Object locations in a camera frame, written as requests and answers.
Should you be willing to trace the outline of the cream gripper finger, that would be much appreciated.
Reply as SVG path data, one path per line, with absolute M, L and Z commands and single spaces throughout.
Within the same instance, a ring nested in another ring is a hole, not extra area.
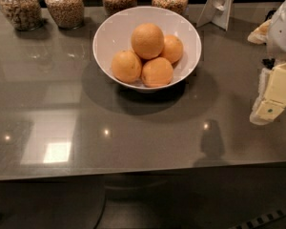
M 271 70 L 263 68 L 259 76 L 258 98 L 255 100 L 250 121 L 255 125 L 273 122 L 286 109 L 286 61 Z
M 254 29 L 247 37 L 247 40 L 254 44 L 264 44 L 267 42 L 267 33 L 271 20 L 268 19 Z

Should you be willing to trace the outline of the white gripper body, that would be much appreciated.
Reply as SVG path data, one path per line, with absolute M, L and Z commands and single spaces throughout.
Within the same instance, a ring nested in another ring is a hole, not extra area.
M 267 33 L 267 52 L 272 58 L 286 60 L 286 0 L 272 16 Z

